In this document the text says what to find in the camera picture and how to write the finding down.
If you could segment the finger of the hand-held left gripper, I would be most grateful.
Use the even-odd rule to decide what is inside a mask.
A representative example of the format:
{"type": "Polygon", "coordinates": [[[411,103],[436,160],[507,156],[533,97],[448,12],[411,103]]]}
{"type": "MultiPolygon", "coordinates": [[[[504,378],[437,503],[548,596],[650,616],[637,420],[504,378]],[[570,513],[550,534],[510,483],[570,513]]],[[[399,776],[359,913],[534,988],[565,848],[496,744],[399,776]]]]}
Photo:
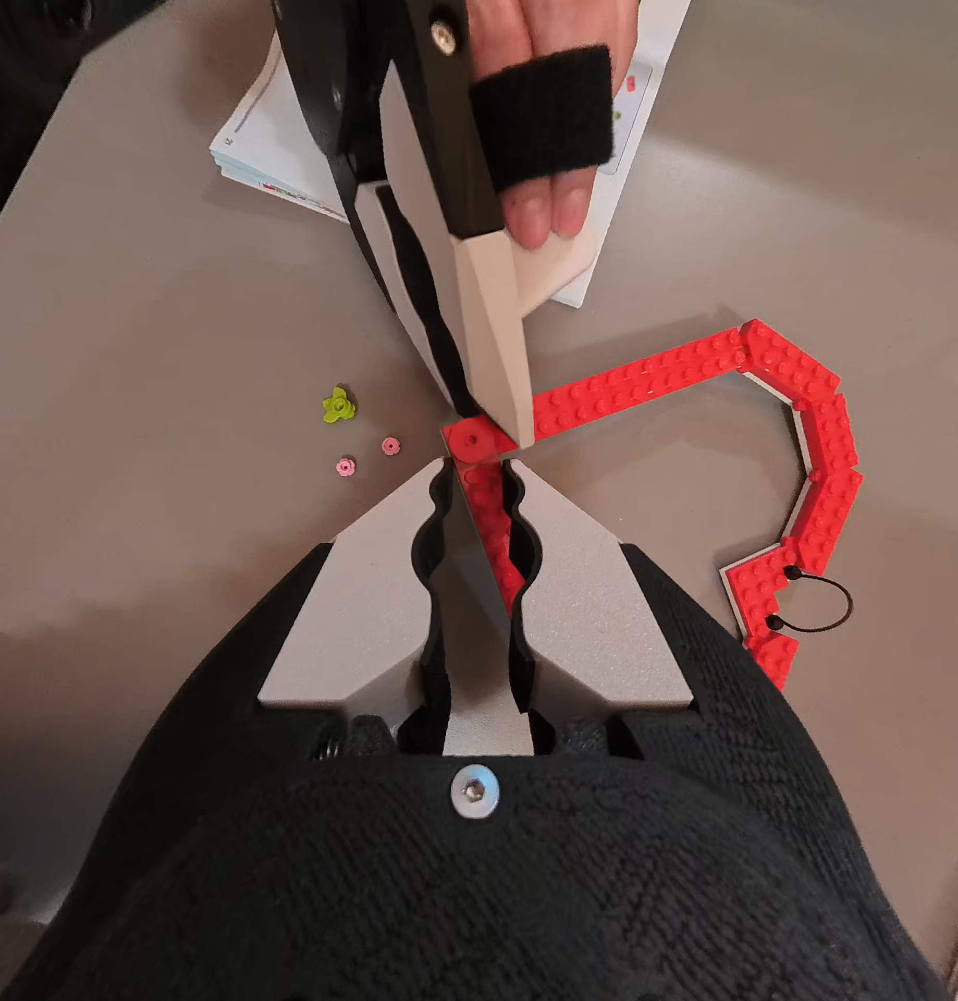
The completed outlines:
{"type": "Polygon", "coordinates": [[[503,231],[454,242],[467,381],[520,448],[534,444],[533,394],[513,251],[503,231]]]}
{"type": "Polygon", "coordinates": [[[355,211],[411,343],[461,418],[481,409],[468,382],[457,239],[444,218],[394,61],[380,94],[385,178],[359,185],[355,211]]]}

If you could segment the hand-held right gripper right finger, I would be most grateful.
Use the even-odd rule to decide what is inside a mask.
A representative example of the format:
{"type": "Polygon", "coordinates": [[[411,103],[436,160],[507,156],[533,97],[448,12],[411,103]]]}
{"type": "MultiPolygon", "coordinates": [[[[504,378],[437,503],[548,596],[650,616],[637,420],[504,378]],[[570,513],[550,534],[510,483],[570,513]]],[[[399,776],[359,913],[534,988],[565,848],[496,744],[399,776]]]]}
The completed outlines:
{"type": "Polygon", "coordinates": [[[510,600],[509,679],[533,751],[570,725],[628,711],[679,712],[693,695],[636,580],[627,546],[518,459],[502,465],[510,600]]]}

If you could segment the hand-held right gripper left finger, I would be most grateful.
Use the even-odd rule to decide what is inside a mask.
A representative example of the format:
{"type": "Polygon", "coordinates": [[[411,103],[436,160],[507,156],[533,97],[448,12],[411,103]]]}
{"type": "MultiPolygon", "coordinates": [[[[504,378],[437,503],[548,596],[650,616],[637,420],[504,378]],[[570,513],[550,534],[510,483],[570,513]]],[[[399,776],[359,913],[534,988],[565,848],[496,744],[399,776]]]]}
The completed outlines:
{"type": "Polygon", "coordinates": [[[433,576],[455,470],[435,459],[329,546],[258,699],[383,720],[405,753],[440,755],[451,709],[433,576]]]}

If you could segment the white instruction booklet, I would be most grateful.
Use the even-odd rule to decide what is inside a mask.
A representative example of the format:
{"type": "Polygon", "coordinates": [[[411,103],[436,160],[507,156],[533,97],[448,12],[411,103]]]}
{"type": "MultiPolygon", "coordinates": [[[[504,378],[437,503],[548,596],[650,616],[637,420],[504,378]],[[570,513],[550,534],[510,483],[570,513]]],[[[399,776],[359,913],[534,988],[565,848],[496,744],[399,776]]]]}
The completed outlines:
{"type": "MultiPolygon", "coordinates": [[[[588,226],[599,258],[660,89],[689,1],[640,5],[638,40],[613,102],[614,152],[598,168],[588,226]]],[[[266,62],[210,145],[222,176],[347,223],[326,157],[311,136],[277,35],[266,62]]]]}

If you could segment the red toy brick heart frame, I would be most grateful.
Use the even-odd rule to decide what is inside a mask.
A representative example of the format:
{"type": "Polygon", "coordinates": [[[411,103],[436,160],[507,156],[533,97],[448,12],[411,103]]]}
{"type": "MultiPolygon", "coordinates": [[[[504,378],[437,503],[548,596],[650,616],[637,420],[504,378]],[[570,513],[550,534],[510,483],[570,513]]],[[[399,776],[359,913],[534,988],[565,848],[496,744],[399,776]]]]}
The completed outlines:
{"type": "MultiPolygon", "coordinates": [[[[730,372],[745,375],[791,410],[806,474],[780,542],[719,571],[741,642],[780,691],[798,639],[846,624],[853,596],[824,576],[863,481],[840,379],[759,319],[658,355],[633,361],[537,394],[535,441],[638,407],[730,372]],[[846,599],[829,625],[798,627],[781,617],[777,594],[809,580],[846,599]]],[[[460,419],[443,429],[465,500],[508,616],[520,577],[511,565],[509,521],[503,506],[502,459],[518,446],[486,417],[460,419]]]]}

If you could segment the person's left hand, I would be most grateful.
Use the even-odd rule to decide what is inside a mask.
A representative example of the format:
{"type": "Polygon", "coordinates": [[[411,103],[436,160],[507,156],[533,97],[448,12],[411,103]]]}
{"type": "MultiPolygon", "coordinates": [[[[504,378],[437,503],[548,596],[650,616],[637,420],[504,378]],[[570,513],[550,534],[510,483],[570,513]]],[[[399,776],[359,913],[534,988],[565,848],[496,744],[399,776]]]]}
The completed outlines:
{"type": "MultiPolygon", "coordinates": [[[[569,49],[606,45],[611,90],[619,89],[638,40],[638,1],[468,1],[473,83],[569,49]]],[[[500,195],[507,229],[534,251],[549,235],[571,239],[586,222],[597,168],[560,171],[500,195]]]]}

